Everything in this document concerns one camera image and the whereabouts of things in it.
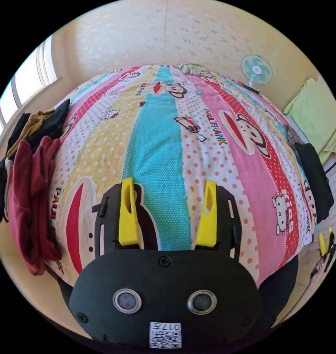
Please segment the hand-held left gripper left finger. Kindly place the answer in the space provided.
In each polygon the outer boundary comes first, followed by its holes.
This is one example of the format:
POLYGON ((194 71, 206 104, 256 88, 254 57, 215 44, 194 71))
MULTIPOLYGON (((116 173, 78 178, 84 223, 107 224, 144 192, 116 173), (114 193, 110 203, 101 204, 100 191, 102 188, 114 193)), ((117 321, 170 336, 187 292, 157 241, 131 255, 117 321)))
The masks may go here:
POLYGON ((134 197, 133 178, 123 179, 121 183, 118 241, 123 247, 143 246, 134 197))

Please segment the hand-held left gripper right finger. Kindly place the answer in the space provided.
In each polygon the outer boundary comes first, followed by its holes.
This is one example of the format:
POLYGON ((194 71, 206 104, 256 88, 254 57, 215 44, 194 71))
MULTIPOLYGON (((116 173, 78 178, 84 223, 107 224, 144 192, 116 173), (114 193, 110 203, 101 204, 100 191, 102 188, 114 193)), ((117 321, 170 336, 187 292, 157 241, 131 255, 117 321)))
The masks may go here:
POLYGON ((202 214, 196 234, 196 248, 214 248, 217 244, 217 183, 207 180, 202 214))

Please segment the person's right hand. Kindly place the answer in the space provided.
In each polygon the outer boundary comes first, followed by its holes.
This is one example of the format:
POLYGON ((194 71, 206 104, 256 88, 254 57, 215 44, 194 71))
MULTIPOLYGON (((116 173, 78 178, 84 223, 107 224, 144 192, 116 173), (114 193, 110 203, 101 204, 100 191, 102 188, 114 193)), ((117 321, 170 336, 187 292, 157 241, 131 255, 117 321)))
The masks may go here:
POLYGON ((324 257, 322 257, 315 265, 314 269, 312 270, 311 272, 311 275, 310 275, 310 280, 313 281, 313 282, 318 282, 319 279, 321 279, 324 271, 325 271, 325 268, 326 268, 326 265, 327 265, 327 262, 328 262, 328 258, 329 258, 329 254, 325 255, 324 257))

